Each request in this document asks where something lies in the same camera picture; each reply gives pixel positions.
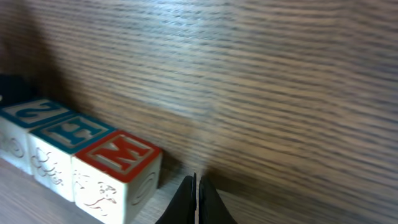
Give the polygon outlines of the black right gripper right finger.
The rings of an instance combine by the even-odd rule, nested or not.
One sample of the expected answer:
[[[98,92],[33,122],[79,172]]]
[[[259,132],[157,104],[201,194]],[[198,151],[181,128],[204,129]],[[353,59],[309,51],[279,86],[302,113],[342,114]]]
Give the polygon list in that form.
[[[207,176],[199,184],[199,224],[238,224]]]

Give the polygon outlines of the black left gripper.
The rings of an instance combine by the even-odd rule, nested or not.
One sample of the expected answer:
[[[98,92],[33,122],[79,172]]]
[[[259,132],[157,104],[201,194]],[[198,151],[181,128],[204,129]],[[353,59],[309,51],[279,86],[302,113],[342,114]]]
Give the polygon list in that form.
[[[1,107],[32,100],[36,97],[34,86],[22,75],[1,74]]]

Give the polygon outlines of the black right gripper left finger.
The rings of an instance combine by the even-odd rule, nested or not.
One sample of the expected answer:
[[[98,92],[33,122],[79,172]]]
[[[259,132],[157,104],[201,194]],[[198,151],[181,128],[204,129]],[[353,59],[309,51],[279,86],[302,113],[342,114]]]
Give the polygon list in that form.
[[[197,175],[187,175],[179,185],[175,195],[155,224],[194,224]]]

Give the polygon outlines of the red G block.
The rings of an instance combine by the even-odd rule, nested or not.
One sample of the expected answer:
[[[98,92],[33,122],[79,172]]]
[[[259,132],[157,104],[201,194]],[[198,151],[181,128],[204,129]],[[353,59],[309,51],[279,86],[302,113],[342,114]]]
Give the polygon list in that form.
[[[1,159],[31,175],[29,132],[74,111],[48,98],[1,108]]]

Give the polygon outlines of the red block with drawing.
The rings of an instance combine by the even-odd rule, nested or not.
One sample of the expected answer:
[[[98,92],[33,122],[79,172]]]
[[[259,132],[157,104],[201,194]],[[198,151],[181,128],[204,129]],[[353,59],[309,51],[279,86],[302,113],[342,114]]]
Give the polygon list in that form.
[[[35,180],[73,202],[72,157],[115,130],[91,116],[72,114],[29,131]]]

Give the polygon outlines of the green Z block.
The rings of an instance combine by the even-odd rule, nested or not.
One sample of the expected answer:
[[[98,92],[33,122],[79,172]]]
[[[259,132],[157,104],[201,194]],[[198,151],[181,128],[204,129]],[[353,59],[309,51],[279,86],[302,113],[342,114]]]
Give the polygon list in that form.
[[[72,158],[75,204],[105,224],[129,224],[154,195],[161,148],[123,130]]]

